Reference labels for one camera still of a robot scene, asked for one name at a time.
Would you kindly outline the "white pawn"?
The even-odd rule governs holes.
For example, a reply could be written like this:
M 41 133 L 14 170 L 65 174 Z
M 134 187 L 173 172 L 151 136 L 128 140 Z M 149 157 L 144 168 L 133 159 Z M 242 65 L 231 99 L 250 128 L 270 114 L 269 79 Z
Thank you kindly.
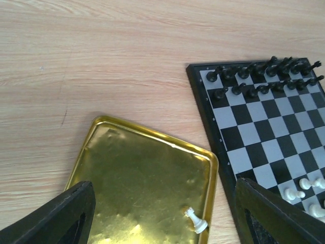
M 291 188 L 287 188 L 284 190 L 284 199 L 287 202 L 291 202 L 296 198 L 304 198 L 306 194 L 303 191 L 297 191 Z
M 311 187 L 325 189 L 325 180 L 323 178 L 317 178 L 314 181 L 310 181 L 307 178 L 302 178 L 299 181 L 299 185 L 303 190 L 308 190 Z

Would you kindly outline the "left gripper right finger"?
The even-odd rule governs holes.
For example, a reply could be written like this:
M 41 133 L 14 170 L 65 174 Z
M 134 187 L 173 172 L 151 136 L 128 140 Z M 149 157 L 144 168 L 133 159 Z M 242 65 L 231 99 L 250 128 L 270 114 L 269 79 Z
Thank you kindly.
M 237 180 L 235 209 L 241 243 L 324 243 L 324 222 L 250 179 Z

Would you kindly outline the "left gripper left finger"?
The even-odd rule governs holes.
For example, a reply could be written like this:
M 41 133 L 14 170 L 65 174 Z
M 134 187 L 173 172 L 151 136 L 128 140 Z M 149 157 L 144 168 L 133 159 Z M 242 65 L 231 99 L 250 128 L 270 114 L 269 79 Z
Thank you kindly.
M 1 230 L 1 243 L 87 243 L 95 210 L 90 181 L 81 181 Z

